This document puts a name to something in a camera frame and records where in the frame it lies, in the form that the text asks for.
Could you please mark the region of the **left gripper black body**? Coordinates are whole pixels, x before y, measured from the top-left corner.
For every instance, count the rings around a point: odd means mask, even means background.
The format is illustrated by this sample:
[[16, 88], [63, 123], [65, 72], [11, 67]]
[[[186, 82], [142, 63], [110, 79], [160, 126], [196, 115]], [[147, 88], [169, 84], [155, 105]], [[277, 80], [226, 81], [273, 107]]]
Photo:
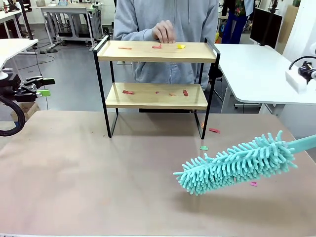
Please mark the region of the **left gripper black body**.
[[9, 73], [7, 78], [0, 80], [0, 95], [12, 101], [26, 102], [23, 86], [16, 73]]

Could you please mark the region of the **person's right hand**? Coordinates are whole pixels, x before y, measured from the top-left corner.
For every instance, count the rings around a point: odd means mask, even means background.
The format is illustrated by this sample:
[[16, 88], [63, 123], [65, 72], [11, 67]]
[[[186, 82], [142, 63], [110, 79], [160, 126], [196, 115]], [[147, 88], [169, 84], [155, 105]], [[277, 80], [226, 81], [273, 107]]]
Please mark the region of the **person's right hand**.
[[155, 40], [160, 43], [175, 43], [176, 34], [172, 23], [169, 20], [158, 22], [152, 31]]

